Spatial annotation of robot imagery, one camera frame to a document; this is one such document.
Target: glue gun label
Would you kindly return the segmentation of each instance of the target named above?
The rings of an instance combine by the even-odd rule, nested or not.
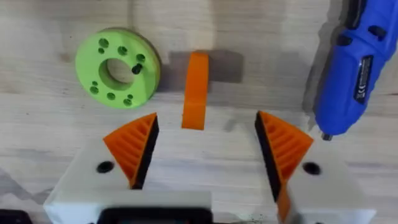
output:
[[[359,73],[355,86],[354,99],[361,104],[365,104],[366,95],[368,94],[372,63],[373,55],[368,55],[363,57],[359,64]]]

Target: black button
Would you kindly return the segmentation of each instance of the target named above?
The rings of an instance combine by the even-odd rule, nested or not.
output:
[[[337,45],[339,46],[347,46],[350,45],[353,42],[353,39],[351,37],[347,37],[346,35],[340,34],[337,37]]]
[[[379,26],[371,26],[369,27],[368,31],[375,35],[376,37],[379,38],[379,41],[384,40],[384,38],[387,35],[387,31],[385,31],[383,28],[379,27]]]
[[[367,0],[350,0],[348,6],[348,16],[345,22],[347,29],[355,30],[359,27],[361,16],[365,11]]]

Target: orange 3d printed block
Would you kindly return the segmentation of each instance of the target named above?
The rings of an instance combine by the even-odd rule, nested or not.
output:
[[[132,189],[144,185],[158,133],[157,115],[153,113],[125,124],[104,138]]]
[[[185,85],[182,128],[197,130],[203,130],[205,128],[208,79],[208,55],[197,52],[192,53]]]

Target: black pin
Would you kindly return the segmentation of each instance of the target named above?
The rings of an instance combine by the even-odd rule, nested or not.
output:
[[[134,67],[131,69],[131,72],[132,72],[133,74],[135,74],[135,75],[138,75],[138,74],[141,72],[141,70],[142,70],[142,65],[141,65],[140,63],[138,63],[136,66],[134,66]]]

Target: orange gripper pad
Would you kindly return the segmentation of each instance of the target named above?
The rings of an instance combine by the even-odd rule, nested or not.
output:
[[[153,113],[125,124],[104,138],[132,189],[144,185],[158,133],[157,115]]]
[[[259,111],[256,131],[268,179],[282,222],[290,209],[287,181],[312,145],[313,139],[285,121]]]
[[[189,61],[182,128],[203,130],[205,128],[206,97],[209,79],[207,54],[192,53]]]

